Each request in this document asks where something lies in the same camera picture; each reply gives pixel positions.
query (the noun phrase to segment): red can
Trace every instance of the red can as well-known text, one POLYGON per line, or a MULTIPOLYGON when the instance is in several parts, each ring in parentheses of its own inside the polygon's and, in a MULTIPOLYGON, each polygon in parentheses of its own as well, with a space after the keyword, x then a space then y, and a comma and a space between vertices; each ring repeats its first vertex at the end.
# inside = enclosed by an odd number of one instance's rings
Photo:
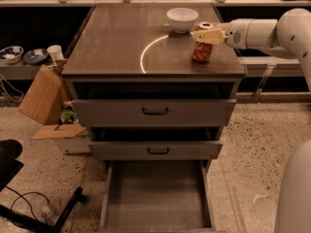
MULTIPOLYGON (((196 31, 211 29, 213 27, 214 25, 212 23, 203 21, 199 23, 199 25, 196 28, 196 31)), ((212 44, 194 42, 192 59, 197 62, 202 63, 207 62, 210 59, 212 50, 213 50, 212 44)))

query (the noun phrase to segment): cabinet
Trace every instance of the cabinet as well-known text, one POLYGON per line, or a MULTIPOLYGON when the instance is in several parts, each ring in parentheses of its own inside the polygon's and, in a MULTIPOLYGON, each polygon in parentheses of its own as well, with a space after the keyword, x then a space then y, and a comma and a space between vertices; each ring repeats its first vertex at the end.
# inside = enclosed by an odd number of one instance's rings
POLYGON ((63 72, 107 167, 100 232, 214 230, 206 173, 244 71, 225 45, 193 62, 191 34, 166 21, 175 7, 219 22, 206 3, 97 5, 63 72))

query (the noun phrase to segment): bowl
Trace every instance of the bowl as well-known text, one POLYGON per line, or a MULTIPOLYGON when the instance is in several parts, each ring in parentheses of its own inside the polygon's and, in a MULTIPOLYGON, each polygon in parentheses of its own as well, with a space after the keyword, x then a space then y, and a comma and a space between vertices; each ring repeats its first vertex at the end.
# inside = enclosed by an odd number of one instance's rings
POLYGON ((9 64, 18 63, 21 60, 23 48, 19 46, 11 46, 0 50, 0 61, 9 64))
POLYGON ((49 57, 49 53, 44 49, 30 50, 23 56, 23 61, 30 65, 42 64, 49 57))
POLYGON ((167 12, 168 23, 177 33, 188 32, 197 17, 197 11, 189 8, 175 8, 167 12))

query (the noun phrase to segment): white cup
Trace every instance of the white cup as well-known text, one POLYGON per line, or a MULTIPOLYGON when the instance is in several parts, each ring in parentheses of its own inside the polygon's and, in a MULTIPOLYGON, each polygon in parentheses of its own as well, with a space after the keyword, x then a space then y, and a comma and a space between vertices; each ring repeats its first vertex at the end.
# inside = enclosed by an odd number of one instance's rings
POLYGON ((56 60, 64 59, 64 55, 62 54, 60 45, 49 46, 47 51, 48 51, 50 57, 52 58, 54 65, 56 65, 56 60))

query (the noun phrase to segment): floor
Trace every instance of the floor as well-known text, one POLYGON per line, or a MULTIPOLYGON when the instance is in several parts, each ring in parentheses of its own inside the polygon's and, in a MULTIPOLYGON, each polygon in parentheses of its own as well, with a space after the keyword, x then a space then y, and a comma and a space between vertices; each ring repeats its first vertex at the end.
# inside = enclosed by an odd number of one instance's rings
MULTIPOLYGON (((217 230, 227 233, 272 233, 283 170, 291 153, 311 137, 309 103, 240 103, 222 136, 220 157, 212 162, 207 181, 217 230)), ((77 186, 88 200, 78 204, 62 232, 97 231, 105 175, 90 154, 63 154, 53 140, 30 140, 40 124, 17 107, 0 108, 0 140, 23 145, 24 167, 9 183, 19 193, 45 194, 60 212, 77 186)), ((17 196, 8 189, 0 203, 11 207, 17 196)), ((35 215, 45 200, 27 195, 35 215)), ((14 210, 29 215, 20 199, 14 210)), ((28 232, 0 218, 1 233, 28 232)))

